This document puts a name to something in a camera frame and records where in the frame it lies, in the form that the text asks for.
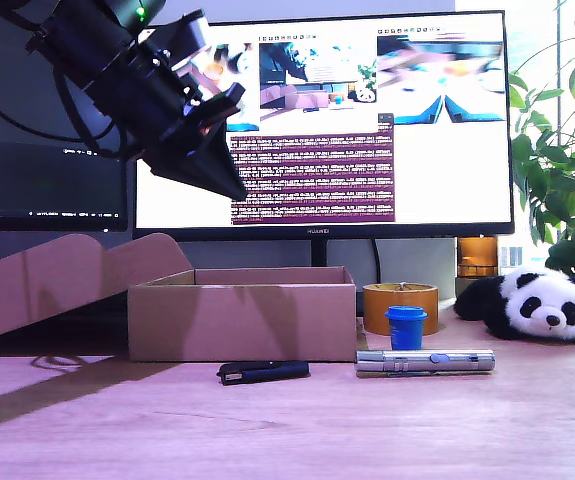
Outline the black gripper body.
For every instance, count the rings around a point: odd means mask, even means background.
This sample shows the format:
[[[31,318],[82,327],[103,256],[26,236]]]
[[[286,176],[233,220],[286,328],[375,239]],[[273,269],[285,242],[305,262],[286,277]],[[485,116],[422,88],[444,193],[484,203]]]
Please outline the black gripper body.
[[[85,93],[110,117],[121,139],[117,151],[100,148],[90,132],[85,144],[99,153],[129,158],[148,151],[183,156],[197,150],[239,111],[245,88],[237,82],[205,99],[196,74],[179,76],[163,55],[146,45],[114,45],[85,52]]]

